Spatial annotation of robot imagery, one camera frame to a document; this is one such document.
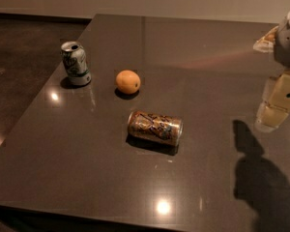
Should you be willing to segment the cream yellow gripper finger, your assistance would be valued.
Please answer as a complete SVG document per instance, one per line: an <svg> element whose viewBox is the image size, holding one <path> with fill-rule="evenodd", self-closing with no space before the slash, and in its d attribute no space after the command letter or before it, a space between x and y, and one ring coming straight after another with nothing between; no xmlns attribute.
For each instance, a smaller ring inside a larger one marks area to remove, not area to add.
<svg viewBox="0 0 290 232"><path fill-rule="evenodd" d="M262 132L276 130L290 114L290 69L271 76L265 85L255 127Z"/></svg>

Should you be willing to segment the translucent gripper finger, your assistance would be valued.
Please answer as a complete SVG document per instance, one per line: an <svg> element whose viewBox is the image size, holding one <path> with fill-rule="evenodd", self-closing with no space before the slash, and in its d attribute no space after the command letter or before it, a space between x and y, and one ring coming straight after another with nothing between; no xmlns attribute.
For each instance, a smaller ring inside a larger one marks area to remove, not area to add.
<svg viewBox="0 0 290 232"><path fill-rule="evenodd" d="M276 42L277 29L277 26L272 28L268 33L266 33L263 37L257 40L252 48L262 53L273 53Z"/></svg>

